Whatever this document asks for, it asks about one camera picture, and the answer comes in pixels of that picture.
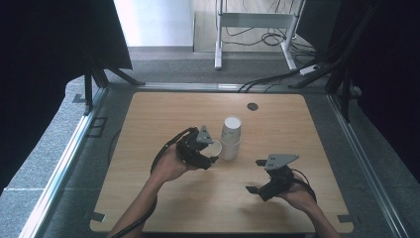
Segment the white power strip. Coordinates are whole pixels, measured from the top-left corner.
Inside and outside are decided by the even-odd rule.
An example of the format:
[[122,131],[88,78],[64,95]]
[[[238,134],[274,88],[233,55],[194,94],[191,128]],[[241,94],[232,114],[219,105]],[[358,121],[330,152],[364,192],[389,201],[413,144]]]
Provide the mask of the white power strip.
[[319,70],[321,67],[318,64],[313,64],[299,70],[300,75],[307,75]]

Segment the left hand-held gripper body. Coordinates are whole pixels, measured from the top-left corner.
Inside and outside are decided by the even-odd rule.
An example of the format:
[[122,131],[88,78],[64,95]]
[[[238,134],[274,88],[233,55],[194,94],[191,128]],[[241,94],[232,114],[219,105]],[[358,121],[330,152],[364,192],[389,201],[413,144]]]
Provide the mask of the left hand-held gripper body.
[[187,128],[180,133],[180,139],[176,142],[176,150],[179,158],[190,166],[197,167],[201,151],[213,143],[205,125],[200,129],[197,127]]

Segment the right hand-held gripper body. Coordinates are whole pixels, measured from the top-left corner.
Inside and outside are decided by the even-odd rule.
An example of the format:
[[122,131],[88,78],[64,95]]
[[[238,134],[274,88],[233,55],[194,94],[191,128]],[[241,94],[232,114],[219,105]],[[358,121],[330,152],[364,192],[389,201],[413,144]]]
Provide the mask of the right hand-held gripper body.
[[288,164],[298,158],[298,155],[293,154],[271,154],[268,156],[264,170],[269,175],[269,182],[259,188],[259,196],[263,201],[267,201],[291,187],[294,174]]

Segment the black curtain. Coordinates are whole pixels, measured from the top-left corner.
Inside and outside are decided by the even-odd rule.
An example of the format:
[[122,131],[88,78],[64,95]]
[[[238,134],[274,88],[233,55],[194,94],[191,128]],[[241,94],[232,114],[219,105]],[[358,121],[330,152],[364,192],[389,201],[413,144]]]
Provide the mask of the black curtain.
[[335,60],[370,7],[346,66],[365,115],[420,182],[420,0],[308,0],[301,35],[326,38]]
[[0,195],[93,61],[132,66],[114,0],[0,0]]

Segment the white paper cup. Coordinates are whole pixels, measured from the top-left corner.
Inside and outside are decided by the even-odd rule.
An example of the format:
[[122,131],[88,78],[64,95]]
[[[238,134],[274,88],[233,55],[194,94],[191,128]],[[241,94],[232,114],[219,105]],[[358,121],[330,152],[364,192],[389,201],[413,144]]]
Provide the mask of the white paper cup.
[[236,116],[225,119],[221,133],[221,140],[227,144],[237,144],[241,140],[242,121]]
[[234,142],[228,142],[226,140],[221,140],[222,150],[220,153],[220,157],[226,161],[235,160],[240,151],[241,140],[237,140]]
[[222,151],[222,145],[218,140],[214,140],[212,144],[209,144],[205,149],[201,151],[201,154],[210,158],[218,157]]

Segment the person's left hand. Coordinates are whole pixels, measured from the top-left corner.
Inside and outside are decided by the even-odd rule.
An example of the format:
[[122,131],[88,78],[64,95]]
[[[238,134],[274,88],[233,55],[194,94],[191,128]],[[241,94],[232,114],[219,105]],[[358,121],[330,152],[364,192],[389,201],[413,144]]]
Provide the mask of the person's left hand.
[[178,157],[177,150],[172,145],[158,160],[150,180],[155,184],[164,184],[167,181],[178,179],[186,172],[195,170],[195,167],[186,164]]

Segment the aluminium rail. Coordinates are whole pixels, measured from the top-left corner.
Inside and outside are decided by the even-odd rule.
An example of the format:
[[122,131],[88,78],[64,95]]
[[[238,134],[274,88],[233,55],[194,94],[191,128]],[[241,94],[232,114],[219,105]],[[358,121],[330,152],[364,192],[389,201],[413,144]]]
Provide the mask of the aluminium rail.
[[89,125],[99,111],[98,107],[102,103],[106,93],[106,88],[98,89],[93,97],[92,109],[89,113],[83,115],[80,118],[72,136],[69,139],[69,142],[67,143],[60,159],[58,160],[52,172],[49,181],[43,188],[43,192],[41,193],[18,238],[36,238],[49,213],[50,208],[52,207],[53,201],[58,194],[58,191],[72,164],[72,161],[75,158],[77,151],[79,150],[81,142],[87,133]]
[[385,218],[388,227],[394,238],[410,238],[410,234],[403,224],[400,215],[398,214],[396,207],[391,201],[387,191],[384,188],[383,183],[380,181],[378,175],[373,169],[372,164],[369,161],[368,155],[364,150],[359,138],[357,137],[352,125],[346,121],[345,117],[341,113],[341,106],[339,100],[331,94],[327,95],[327,99],[332,107],[332,110],[347,138],[350,147],[355,155],[359,167],[364,174],[368,186],[376,200],[376,203]]
[[291,91],[287,85],[254,85],[247,86],[235,83],[164,83],[147,82],[138,86],[142,91],[194,91],[194,92],[286,92]]

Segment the person's right hand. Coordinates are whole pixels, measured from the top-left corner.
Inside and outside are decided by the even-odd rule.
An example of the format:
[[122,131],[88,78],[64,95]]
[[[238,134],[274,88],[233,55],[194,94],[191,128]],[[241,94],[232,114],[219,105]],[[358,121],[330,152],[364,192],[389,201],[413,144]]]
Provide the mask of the person's right hand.
[[299,183],[294,183],[287,191],[280,193],[278,197],[304,213],[310,213],[316,205],[312,195]]

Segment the white metal desk frame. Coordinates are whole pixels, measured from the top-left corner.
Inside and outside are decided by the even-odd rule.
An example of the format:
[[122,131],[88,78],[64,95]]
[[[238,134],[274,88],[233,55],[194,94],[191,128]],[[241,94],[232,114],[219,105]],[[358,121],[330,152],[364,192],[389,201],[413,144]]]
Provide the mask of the white metal desk frame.
[[290,70],[296,70],[296,64],[289,47],[295,35],[298,22],[306,0],[297,0],[293,14],[278,13],[233,13],[223,10],[224,0],[216,0],[217,38],[215,44],[214,65],[222,68],[222,28],[271,28],[286,30],[286,39],[280,44],[284,58]]

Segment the black tripod stand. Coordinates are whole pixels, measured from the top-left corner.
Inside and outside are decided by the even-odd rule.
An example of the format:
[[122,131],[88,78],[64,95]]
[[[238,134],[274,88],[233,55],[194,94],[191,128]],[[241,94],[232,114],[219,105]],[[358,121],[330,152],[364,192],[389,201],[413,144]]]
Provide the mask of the black tripod stand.
[[85,88],[85,110],[84,114],[89,115],[90,112],[93,110],[93,86],[92,81],[100,87],[104,88],[107,87],[109,84],[108,77],[106,76],[105,70],[108,69],[123,80],[127,81],[131,85],[134,86],[144,86],[145,83],[143,81],[139,81],[134,79],[133,77],[129,76],[121,69],[112,66],[110,63],[106,62],[105,60],[95,60],[90,59],[87,62],[87,67],[84,74],[84,88]]
[[316,72],[307,79],[290,85],[290,88],[303,88],[319,78],[330,73],[331,77],[324,86],[328,94],[336,93],[342,90],[339,95],[340,112],[344,120],[349,123],[349,101],[351,94],[351,79],[349,64],[355,54],[355,48],[360,41],[363,33],[366,31],[369,21],[375,13],[381,0],[349,0],[350,2],[361,1],[361,8],[356,13],[352,23],[345,30],[338,42],[330,48],[325,54],[326,60],[332,62],[325,68]]

